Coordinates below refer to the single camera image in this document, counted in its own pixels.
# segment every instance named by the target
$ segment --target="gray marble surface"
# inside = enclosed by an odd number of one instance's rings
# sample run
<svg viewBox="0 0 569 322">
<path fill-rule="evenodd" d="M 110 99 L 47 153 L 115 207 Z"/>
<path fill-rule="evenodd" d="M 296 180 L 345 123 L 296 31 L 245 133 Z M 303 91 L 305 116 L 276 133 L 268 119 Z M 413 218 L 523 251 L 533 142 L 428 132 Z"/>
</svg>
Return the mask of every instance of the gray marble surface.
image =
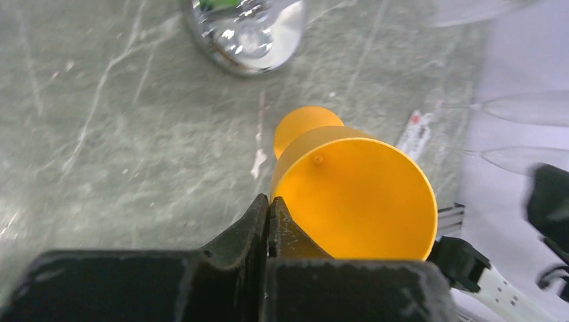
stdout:
<svg viewBox="0 0 569 322">
<path fill-rule="evenodd" d="M 419 163 L 454 201 L 483 24 L 431 28 L 431 1 L 309 1 L 294 60 L 242 79 L 202 57 L 179 8 L 0 3 L 0 294 L 44 250 L 208 242 L 268 193 L 274 129 L 303 105 L 391 144 L 436 111 Z"/>
</svg>

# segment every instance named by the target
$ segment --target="green object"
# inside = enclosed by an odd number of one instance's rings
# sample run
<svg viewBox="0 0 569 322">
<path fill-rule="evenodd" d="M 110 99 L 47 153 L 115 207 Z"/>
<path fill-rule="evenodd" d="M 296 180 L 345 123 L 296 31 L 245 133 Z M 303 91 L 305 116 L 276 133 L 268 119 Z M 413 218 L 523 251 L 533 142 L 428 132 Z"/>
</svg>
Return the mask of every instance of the green object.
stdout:
<svg viewBox="0 0 569 322">
<path fill-rule="evenodd" d="M 237 7 L 241 3 L 240 0 L 200 0 L 199 4 L 208 9 L 219 9 L 222 7 Z"/>
</svg>

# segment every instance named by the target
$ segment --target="black object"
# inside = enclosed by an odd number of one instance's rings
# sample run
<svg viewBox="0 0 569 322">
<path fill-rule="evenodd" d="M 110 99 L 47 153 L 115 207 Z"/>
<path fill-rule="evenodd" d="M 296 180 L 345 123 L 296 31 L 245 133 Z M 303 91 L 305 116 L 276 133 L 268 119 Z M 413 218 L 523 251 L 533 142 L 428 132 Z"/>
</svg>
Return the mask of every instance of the black object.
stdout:
<svg viewBox="0 0 569 322">
<path fill-rule="evenodd" d="M 527 220 L 569 254 L 569 172 L 549 164 L 535 169 Z"/>
<path fill-rule="evenodd" d="M 556 266 L 541 274 L 537 285 L 547 289 L 553 280 L 564 280 L 558 294 L 569 302 L 569 172 L 542 164 L 535 169 L 533 190 L 527 203 L 527 220 L 544 237 L 542 241 L 565 265 Z"/>
<path fill-rule="evenodd" d="M 19 281 L 1 322 L 456 321 L 425 262 L 330 258 L 259 195 L 199 250 L 55 251 Z"/>
<path fill-rule="evenodd" d="M 466 292 L 480 291 L 478 281 L 484 269 L 490 269 L 486 256 L 460 238 L 442 237 L 435 242 L 429 262 L 433 262 L 452 288 Z"/>
</svg>

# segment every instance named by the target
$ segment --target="stainless steel bowl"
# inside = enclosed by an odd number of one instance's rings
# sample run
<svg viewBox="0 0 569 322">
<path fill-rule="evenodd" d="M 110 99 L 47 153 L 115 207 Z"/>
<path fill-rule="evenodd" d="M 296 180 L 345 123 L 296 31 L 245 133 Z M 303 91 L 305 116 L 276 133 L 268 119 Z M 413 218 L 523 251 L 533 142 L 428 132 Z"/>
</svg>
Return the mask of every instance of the stainless steel bowl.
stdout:
<svg viewBox="0 0 569 322">
<path fill-rule="evenodd" d="M 182 0 L 194 41 L 222 68 L 242 76 L 281 67 L 307 24 L 305 0 Z"/>
</svg>

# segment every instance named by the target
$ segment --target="orange funnel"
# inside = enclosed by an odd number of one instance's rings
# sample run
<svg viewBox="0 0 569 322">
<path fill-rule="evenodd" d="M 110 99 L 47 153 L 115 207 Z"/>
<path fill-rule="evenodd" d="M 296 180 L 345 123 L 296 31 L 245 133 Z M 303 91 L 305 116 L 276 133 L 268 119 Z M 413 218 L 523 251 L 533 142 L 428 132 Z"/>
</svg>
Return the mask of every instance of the orange funnel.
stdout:
<svg viewBox="0 0 569 322">
<path fill-rule="evenodd" d="M 339 259 L 425 260 L 437 231 L 433 189 L 416 163 L 322 107 L 288 114 L 274 136 L 271 200 Z"/>
</svg>

